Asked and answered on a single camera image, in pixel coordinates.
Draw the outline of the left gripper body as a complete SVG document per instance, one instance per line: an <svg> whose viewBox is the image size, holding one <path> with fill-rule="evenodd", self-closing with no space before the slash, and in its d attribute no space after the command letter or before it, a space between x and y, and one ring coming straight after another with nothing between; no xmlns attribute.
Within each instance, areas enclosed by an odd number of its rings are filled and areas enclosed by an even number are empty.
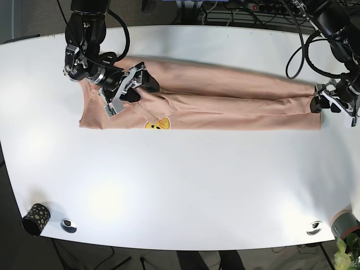
<svg viewBox="0 0 360 270"><path fill-rule="evenodd" d="M313 97L324 96L330 105L332 102L342 103L346 108L355 107L359 118L359 92L356 91L346 79L330 79L326 84L314 86Z"/></svg>

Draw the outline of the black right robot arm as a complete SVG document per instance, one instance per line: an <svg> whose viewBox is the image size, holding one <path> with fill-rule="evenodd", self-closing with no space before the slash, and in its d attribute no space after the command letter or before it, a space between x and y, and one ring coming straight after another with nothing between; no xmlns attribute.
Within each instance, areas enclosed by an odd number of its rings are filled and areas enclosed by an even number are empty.
<svg viewBox="0 0 360 270"><path fill-rule="evenodd" d="M114 116L124 109L123 102L138 102L141 96L136 88L157 93L160 86L140 62L125 72L115 63L127 55L131 39L125 22L112 10L109 1L72 1L70 19L65 19L64 74L71 80L83 79L98 86L98 94L105 102L108 116ZM106 37L105 16L112 16L123 28L125 47L122 54L100 52Z"/></svg>

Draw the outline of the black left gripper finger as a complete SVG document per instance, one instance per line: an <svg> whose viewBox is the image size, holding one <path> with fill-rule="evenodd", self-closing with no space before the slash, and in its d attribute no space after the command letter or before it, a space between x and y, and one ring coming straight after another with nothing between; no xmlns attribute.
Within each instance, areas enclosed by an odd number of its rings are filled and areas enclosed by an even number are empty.
<svg viewBox="0 0 360 270"><path fill-rule="evenodd" d="M347 128L353 128L357 125L357 109L355 107L346 108L342 103L332 102L330 109L333 113L344 115L344 125Z"/></svg>
<svg viewBox="0 0 360 270"><path fill-rule="evenodd" d="M310 111L314 114L319 114L323 109L329 109L330 107L329 100L324 96L313 97L310 102Z"/></svg>

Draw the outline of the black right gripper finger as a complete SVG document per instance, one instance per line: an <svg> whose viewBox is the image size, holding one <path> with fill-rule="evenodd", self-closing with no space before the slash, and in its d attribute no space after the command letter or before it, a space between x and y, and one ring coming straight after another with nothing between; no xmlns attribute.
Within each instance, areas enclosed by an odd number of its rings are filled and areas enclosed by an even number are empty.
<svg viewBox="0 0 360 270"><path fill-rule="evenodd" d="M104 109L109 117L119 114L124 110L123 102L138 102L141 96L136 91L128 91L126 94L121 94L120 97L114 97L111 102L104 106Z"/></svg>
<svg viewBox="0 0 360 270"><path fill-rule="evenodd" d="M160 85L158 81L151 76L147 70L141 71L141 87L148 93L160 92Z"/></svg>

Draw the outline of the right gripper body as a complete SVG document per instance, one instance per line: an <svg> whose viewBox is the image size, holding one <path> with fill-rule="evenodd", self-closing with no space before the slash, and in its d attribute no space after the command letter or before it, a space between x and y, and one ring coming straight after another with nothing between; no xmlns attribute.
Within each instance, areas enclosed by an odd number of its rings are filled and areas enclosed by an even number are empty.
<svg viewBox="0 0 360 270"><path fill-rule="evenodd" d="M128 72L115 66L95 64L80 53L76 46L66 46L64 75L75 82L85 79L98 86L98 95L104 100L105 105L114 97L118 98L128 91L136 91L136 88L141 86L142 70L146 70L143 62L130 68Z"/></svg>

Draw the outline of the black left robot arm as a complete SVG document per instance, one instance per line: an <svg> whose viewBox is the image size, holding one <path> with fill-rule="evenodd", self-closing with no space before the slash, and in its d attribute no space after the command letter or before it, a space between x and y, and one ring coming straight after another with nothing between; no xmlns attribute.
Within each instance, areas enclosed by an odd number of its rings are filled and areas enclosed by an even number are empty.
<svg viewBox="0 0 360 270"><path fill-rule="evenodd" d="M337 1L293 1L301 14L316 31L301 43L304 61L317 74L329 78L326 84L316 84L310 111L318 114L324 109L344 115L345 125L355 127L359 122L359 27ZM346 73L333 74L316 67L309 58L309 47L327 41Z"/></svg>

